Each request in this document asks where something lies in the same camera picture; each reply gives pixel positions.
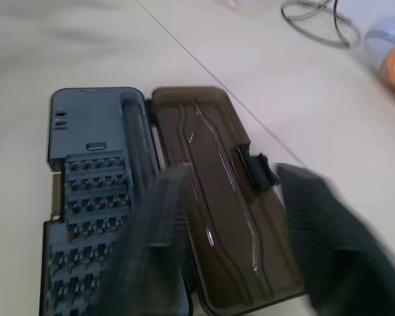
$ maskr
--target case hinge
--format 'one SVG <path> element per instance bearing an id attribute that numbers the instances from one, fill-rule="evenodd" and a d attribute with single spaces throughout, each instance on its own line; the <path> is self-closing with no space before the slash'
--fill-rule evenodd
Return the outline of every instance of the case hinge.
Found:
<path id="1" fill-rule="evenodd" d="M 251 156 L 249 154 L 249 146 L 249 144 L 239 145 L 237 154 L 253 190 L 259 193 L 278 185 L 280 183 L 279 178 L 269 168 L 268 158 L 262 153 L 257 156 Z"/>
<path id="2" fill-rule="evenodd" d="M 148 120 L 150 123 L 156 123 L 157 122 L 157 116 L 155 115 L 155 111 L 153 110 L 153 102 L 152 99 L 146 99 L 145 100 L 145 106 L 146 106 L 146 112 L 148 115 Z"/>

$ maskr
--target black cable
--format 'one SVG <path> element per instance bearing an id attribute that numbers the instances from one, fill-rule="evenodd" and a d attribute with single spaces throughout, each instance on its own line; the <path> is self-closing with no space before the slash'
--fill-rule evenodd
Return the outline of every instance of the black cable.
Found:
<path id="1" fill-rule="evenodd" d="M 328 7 L 328 5 L 332 3 L 332 1 L 334 1 L 333 9 Z M 292 6 L 301 6 L 307 9 L 312 8 L 313 10 L 308 13 L 304 13 L 300 15 L 294 15 L 294 16 L 287 15 L 285 13 L 285 9 Z M 293 27 L 293 29 L 303 34 L 304 36 L 312 39 L 313 41 L 317 41 L 318 43 L 322 43 L 324 45 L 328 45 L 336 48 L 347 49 L 350 48 L 350 46 L 359 43 L 361 36 L 358 28 L 353 24 L 353 22 L 346 16 L 340 14 L 337 11 L 337 8 L 338 8 L 338 0 L 324 0 L 319 3 L 309 0 L 287 0 L 281 5 L 281 15 L 285 19 L 285 21 L 287 21 L 287 23 L 289 23 L 289 25 Z M 331 39 L 322 38 L 321 36 L 315 35 L 311 32 L 308 32 L 307 30 L 304 30 L 303 28 L 301 28 L 295 23 L 297 21 L 307 20 L 308 18 L 311 18 L 320 12 L 325 12 L 333 15 L 335 30 L 340 40 L 334 41 Z M 350 27 L 353 30 L 356 36 L 355 41 L 351 42 L 348 38 L 346 38 L 342 34 L 338 26 L 338 23 L 346 24 L 348 27 Z"/>

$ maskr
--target screwdriver bit set case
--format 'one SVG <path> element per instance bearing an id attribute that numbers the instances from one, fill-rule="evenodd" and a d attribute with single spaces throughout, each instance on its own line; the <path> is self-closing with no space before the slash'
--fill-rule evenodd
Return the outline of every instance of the screwdriver bit set case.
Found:
<path id="1" fill-rule="evenodd" d="M 303 294 L 272 189 L 277 178 L 266 156 L 249 154 L 223 90 L 158 88 L 145 100 L 134 88 L 70 88 L 55 92 L 50 108 L 53 201 L 43 230 L 40 316 L 93 308 L 117 232 L 160 170 L 155 144 L 166 165 L 192 166 L 190 260 L 177 315 L 193 313 L 192 292 L 210 315 L 241 315 Z"/>

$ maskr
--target case latch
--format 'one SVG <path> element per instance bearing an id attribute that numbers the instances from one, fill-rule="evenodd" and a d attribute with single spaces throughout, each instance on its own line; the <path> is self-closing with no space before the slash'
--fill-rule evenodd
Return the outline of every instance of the case latch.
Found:
<path id="1" fill-rule="evenodd" d="M 278 185 L 280 183 L 279 178 L 269 168 L 268 158 L 262 153 L 257 156 L 251 156 L 249 154 L 249 146 L 249 144 L 239 145 L 237 154 L 253 190 L 259 193 Z"/>

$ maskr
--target translucent brown lid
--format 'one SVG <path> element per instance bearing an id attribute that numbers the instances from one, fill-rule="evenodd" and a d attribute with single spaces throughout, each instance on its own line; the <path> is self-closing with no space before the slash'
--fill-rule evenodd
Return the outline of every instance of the translucent brown lid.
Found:
<path id="1" fill-rule="evenodd" d="M 190 236 L 206 312 L 237 315 L 303 292 L 273 190 L 254 192 L 236 154 L 249 138 L 227 94 L 159 88 L 153 114 L 168 164 L 189 162 Z"/>

